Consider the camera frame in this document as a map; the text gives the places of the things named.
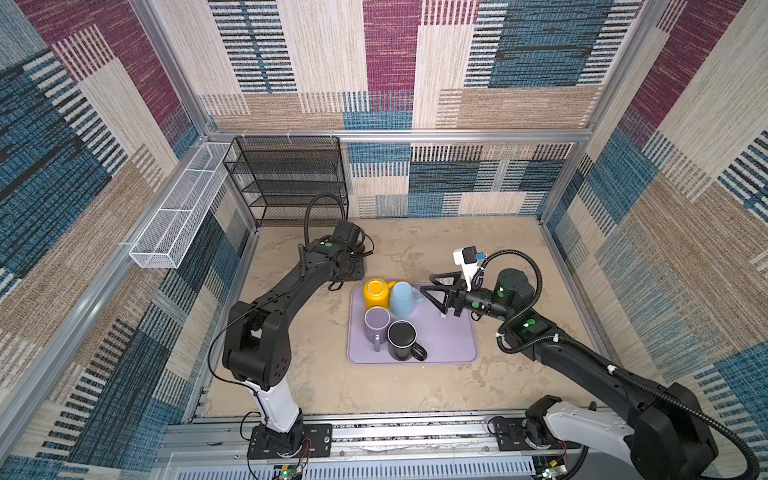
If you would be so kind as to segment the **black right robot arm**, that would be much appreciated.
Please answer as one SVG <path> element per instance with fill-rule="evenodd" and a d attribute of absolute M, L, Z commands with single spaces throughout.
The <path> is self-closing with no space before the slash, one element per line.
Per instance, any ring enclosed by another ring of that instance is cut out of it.
<path fill-rule="evenodd" d="M 435 274 L 420 292 L 442 313 L 501 320 L 496 340 L 503 352 L 554 369 L 609 407 L 600 413 L 542 397 L 522 422 L 532 447 L 573 442 L 625 461 L 645 479 L 701 479 L 717 458 L 716 423 L 689 389 L 635 375 L 571 337 L 535 310 L 539 284 L 524 272 L 503 270 L 493 289 L 459 272 Z"/>

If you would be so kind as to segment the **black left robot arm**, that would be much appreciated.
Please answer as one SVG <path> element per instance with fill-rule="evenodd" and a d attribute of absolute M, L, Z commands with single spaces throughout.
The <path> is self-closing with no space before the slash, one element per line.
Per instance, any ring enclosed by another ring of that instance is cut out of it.
<path fill-rule="evenodd" d="M 273 451 L 287 455 L 304 442 L 302 412 L 285 379 L 292 359 L 290 325 L 323 285 L 339 288 L 362 278 L 369 254 L 365 239 L 358 225 L 338 221 L 332 234 L 298 247 L 298 263 L 274 287 L 230 309 L 222 365 L 254 397 L 262 415 L 256 438 Z"/>

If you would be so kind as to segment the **black ceramic mug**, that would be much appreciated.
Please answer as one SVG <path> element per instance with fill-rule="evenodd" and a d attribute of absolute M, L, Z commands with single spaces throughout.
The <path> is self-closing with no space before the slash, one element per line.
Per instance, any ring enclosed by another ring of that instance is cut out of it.
<path fill-rule="evenodd" d="M 417 330 L 407 320 L 392 323 L 387 330 L 387 339 L 391 356 L 396 361 L 415 359 L 424 362 L 428 359 L 427 350 L 417 341 Z"/>

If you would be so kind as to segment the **lavender plastic tray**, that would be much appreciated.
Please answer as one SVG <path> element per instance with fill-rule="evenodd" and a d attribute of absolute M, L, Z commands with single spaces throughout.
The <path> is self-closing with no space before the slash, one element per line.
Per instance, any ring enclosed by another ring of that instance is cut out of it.
<path fill-rule="evenodd" d="M 377 352 L 365 334 L 363 286 L 353 288 L 350 296 L 348 317 L 347 358 L 356 365 L 389 365 L 398 361 L 387 345 Z M 474 321 L 468 311 L 460 316 L 448 313 L 445 318 L 428 300 L 416 303 L 414 312 L 407 318 L 417 330 L 417 342 L 426 348 L 425 364 L 466 364 L 478 357 L 478 345 Z"/>

